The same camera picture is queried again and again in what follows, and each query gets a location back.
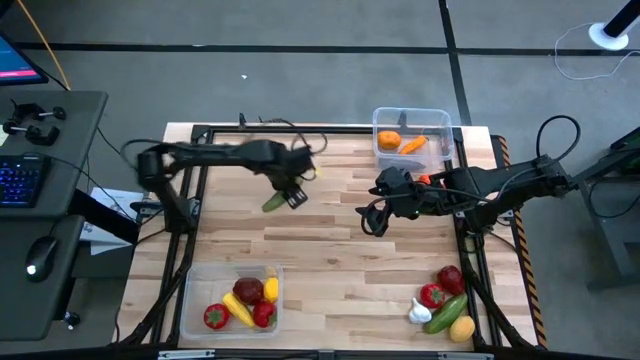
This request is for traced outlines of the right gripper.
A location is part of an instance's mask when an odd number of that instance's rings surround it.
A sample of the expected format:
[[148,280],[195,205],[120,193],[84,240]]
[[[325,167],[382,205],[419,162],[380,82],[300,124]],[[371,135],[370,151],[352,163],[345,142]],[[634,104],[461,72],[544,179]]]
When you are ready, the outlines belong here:
[[382,237],[388,229],[390,212],[396,217],[407,219],[444,214],[438,192],[424,183],[414,181],[404,169],[385,169],[384,181],[376,181],[368,192],[375,196],[385,196],[386,205],[382,210],[374,205],[359,208],[361,230],[366,235]]

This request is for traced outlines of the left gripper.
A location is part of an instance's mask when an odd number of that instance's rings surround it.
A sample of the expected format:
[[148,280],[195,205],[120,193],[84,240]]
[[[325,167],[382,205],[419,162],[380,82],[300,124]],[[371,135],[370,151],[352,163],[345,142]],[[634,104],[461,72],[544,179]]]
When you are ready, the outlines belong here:
[[294,184],[297,177],[314,170],[313,153],[309,146],[294,149],[281,148],[275,162],[269,166],[269,180],[276,191],[285,191],[285,201],[291,209],[297,209],[308,200],[307,194]]

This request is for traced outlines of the green cucumber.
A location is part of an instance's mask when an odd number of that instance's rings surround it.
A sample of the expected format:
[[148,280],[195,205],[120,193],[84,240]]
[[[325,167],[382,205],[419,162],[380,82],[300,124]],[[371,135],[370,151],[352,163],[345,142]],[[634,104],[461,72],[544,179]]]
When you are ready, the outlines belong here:
[[432,319],[423,326],[426,334],[436,334],[447,327],[467,308],[468,295],[466,293],[448,299],[433,315]]
[[[294,184],[292,186],[289,186],[289,188],[295,186],[295,185],[299,185],[301,187],[301,184],[303,182],[303,179],[301,177],[297,177],[294,181]],[[262,211],[264,213],[268,213],[268,212],[272,212],[277,210],[278,208],[280,208],[283,205],[288,205],[285,201],[285,191],[276,191],[261,207]]]

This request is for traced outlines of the purple eggplant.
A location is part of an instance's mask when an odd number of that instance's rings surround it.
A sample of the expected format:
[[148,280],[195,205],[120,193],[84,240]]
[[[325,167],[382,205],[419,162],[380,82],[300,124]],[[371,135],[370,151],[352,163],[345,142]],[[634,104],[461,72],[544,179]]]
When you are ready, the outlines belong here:
[[412,160],[399,159],[399,158],[379,158],[378,168],[385,170],[390,167],[396,167],[398,169],[405,169],[407,171],[420,171],[425,168],[425,165]]

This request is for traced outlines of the orange fruit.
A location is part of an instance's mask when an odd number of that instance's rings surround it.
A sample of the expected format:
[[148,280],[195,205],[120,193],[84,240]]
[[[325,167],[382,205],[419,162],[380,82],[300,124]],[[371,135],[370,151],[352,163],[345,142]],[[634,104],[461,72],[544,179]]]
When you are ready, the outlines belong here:
[[380,150],[395,151],[402,144],[402,137],[398,132],[385,130],[377,133],[377,145]]

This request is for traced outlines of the orange carrot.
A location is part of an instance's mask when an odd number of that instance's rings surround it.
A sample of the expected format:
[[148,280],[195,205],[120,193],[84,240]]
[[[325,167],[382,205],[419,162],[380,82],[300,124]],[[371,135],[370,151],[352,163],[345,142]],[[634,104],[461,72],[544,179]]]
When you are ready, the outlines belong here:
[[423,146],[428,143],[428,138],[424,135],[420,135],[415,139],[407,142],[402,149],[399,151],[400,155],[409,155],[413,154],[416,151],[420,150]]

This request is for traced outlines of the dark red apple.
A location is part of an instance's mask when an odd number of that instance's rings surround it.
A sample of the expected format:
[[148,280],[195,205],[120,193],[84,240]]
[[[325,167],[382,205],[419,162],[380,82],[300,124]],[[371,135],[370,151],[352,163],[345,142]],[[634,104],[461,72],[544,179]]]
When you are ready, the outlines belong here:
[[241,303],[253,306],[263,300],[264,285],[257,278],[243,277],[235,282],[233,293]]
[[457,296],[465,292],[465,281],[462,272],[454,265],[443,267],[437,273],[437,280],[444,290]]

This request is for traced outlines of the yellow corn cob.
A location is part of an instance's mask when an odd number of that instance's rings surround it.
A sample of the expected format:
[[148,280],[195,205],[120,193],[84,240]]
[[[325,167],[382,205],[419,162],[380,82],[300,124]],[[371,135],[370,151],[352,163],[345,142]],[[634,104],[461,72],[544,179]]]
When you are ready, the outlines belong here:
[[227,307],[229,312],[244,323],[249,328],[255,326],[253,317],[249,309],[240,302],[233,293],[227,293],[222,298],[222,303]]

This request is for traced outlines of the clear plastic bin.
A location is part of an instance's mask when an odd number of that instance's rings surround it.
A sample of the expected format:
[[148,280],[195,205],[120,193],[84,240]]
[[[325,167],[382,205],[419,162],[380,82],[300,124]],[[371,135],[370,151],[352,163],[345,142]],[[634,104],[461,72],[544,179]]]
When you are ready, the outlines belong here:
[[[384,151],[378,148],[377,133],[385,130],[398,132],[402,137],[402,144],[395,151]],[[372,116],[372,132],[377,168],[379,158],[399,158],[425,165],[423,170],[410,171],[413,175],[431,174],[440,171],[444,163],[451,160],[454,155],[451,118],[444,110],[379,107]],[[413,154],[399,154],[407,142],[420,135],[428,138],[425,146]]]
[[235,281],[242,277],[267,279],[265,267],[278,270],[279,282],[283,281],[282,268],[264,264],[194,263],[186,276],[185,295],[182,301],[179,330],[181,337],[191,341],[246,340],[275,336],[278,324],[269,328],[249,328],[235,316],[220,330],[208,328],[203,314],[208,305],[218,303],[232,290]]

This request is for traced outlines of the white garlic bulb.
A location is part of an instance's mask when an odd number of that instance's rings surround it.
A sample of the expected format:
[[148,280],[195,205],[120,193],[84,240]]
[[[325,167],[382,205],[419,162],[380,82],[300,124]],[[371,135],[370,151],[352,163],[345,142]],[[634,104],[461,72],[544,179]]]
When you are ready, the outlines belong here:
[[432,313],[416,298],[413,298],[412,307],[408,313],[408,319],[412,324],[426,324],[432,320]]

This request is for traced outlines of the yellow black hazard strip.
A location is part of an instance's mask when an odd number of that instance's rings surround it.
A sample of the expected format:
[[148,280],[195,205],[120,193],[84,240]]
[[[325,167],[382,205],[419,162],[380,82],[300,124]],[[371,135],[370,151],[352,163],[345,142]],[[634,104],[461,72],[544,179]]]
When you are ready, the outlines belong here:
[[[494,150],[496,164],[498,166],[510,165],[511,160],[506,139],[500,135],[491,135],[490,138]],[[513,214],[511,215],[511,219],[509,220],[509,222],[512,230],[512,236],[515,241],[516,253],[519,258],[525,292],[528,300],[529,310],[531,313],[533,330],[535,334],[535,345],[540,349],[546,350],[546,332],[541,314],[526,233],[519,210],[513,210]]]

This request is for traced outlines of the yellow lemon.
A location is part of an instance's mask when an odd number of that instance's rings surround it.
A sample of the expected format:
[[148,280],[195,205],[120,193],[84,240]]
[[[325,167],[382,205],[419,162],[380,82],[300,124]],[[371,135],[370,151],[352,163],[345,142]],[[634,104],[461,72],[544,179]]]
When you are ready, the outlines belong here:
[[472,317],[459,316],[449,328],[449,337],[453,342],[460,343],[469,340],[476,330]]

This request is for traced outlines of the white paper sheets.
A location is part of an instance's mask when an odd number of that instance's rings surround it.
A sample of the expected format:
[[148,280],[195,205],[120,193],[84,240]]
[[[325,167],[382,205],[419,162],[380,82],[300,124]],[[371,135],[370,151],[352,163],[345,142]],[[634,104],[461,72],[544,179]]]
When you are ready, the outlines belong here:
[[[131,208],[131,205],[141,201],[143,194],[109,188],[100,190],[94,187],[91,197],[111,210],[117,211],[121,216],[135,219],[137,212]],[[130,246],[129,242],[87,221],[83,224],[80,241],[89,245],[92,256]]]

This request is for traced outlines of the dark grey desk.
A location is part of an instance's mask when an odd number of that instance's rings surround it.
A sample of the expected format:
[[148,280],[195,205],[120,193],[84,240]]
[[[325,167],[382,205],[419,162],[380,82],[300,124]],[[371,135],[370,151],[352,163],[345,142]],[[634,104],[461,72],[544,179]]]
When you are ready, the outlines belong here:
[[[0,221],[0,341],[41,340],[61,316],[83,224],[81,216]],[[26,277],[26,255],[37,238],[48,235],[58,239],[53,269],[34,283]]]
[[15,103],[35,103],[47,111],[61,107],[67,114],[64,120],[47,117],[43,121],[25,122],[44,131],[57,126],[60,135],[51,146],[33,145],[22,135],[10,135],[0,146],[0,155],[40,153],[52,158],[35,206],[0,207],[0,218],[56,218],[66,213],[107,100],[108,95],[100,91],[0,90],[0,130],[1,123],[12,115]]

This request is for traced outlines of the black metal stand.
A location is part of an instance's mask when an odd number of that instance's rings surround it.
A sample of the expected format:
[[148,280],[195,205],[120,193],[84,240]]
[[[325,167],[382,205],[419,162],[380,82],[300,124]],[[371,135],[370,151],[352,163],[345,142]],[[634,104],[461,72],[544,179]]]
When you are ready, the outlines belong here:
[[640,285],[640,127],[614,141],[575,180],[615,265],[614,275],[593,280],[587,288],[598,292]]

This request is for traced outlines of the black clamp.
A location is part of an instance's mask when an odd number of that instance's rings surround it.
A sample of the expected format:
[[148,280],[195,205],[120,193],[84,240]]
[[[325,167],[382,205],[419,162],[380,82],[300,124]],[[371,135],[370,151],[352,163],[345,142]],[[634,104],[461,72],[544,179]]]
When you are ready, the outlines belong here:
[[11,100],[11,103],[13,105],[11,119],[18,122],[25,119],[43,121],[46,117],[54,117],[58,120],[65,120],[67,118],[67,113],[62,107],[54,107],[51,111],[46,111],[36,103],[18,104],[14,100]]
[[52,126],[47,132],[43,132],[37,126],[22,127],[14,121],[5,122],[2,130],[7,135],[23,133],[28,142],[38,146],[52,146],[60,135],[60,129],[56,126]]

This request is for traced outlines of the black computer mouse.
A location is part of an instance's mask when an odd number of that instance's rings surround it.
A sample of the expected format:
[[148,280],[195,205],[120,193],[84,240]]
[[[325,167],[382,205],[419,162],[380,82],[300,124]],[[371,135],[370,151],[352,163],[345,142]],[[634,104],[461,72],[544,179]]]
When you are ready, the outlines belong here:
[[58,239],[53,236],[37,238],[29,248],[26,260],[26,277],[31,282],[44,281],[51,273]]

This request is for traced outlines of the backlit black keyboard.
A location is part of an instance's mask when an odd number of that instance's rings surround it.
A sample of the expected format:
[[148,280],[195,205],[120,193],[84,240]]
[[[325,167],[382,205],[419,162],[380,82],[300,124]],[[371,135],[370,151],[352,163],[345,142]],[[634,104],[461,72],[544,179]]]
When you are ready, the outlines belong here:
[[50,164],[41,155],[0,156],[0,208],[33,208]]

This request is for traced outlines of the lit computer monitor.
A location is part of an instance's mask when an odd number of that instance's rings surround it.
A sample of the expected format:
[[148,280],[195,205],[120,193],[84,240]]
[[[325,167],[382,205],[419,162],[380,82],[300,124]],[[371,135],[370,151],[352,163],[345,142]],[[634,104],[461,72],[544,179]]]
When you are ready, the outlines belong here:
[[44,72],[0,32],[0,86],[47,82]]

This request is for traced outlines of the black table frame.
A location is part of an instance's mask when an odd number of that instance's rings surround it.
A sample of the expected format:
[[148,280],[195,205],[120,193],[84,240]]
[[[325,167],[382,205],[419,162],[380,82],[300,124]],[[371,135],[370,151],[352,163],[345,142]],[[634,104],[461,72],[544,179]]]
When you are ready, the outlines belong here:
[[[173,236],[161,219],[141,230],[118,315],[122,345],[310,352],[459,349],[446,333],[425,334],[408,321],[411,298],[442,267],[457,264],[452,217],[393,219],[386,234],[363,234],[356,208],[377,177],[372,130],[364,125],[305,125],[317,150],[318,177],[297,209],[263,213],[269,181],[240,167],[193,169],[175,187],[201,200],[195,232]],[[282,268],[278,333],[269,338],[191,341],[179,323],[194,263]]]

